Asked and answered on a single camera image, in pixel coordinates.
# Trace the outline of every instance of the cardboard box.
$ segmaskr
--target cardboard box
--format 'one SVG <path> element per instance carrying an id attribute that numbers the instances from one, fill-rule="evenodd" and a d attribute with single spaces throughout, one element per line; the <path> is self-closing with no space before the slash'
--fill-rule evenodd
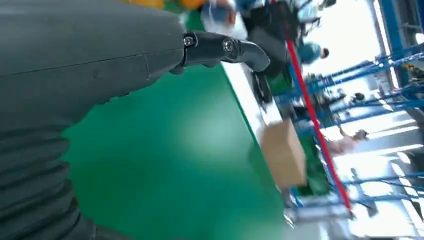
<path id="1" fill-rule="evenodd" d="M 306 156 L 291 120 L 266 126 L 260 147 L 278 187 L 306 185 Z"/>

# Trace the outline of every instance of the green workbench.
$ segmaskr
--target green workbench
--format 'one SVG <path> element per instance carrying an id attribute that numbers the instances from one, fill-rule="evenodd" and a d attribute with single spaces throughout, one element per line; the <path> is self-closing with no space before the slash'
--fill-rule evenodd
<path id="1" fill-rule="evenodd" d="M 65 135 L 81 210 L 98 224 L 136 240 L 282 239 L 281 197 L 221 66 L 167 74 Z"/>

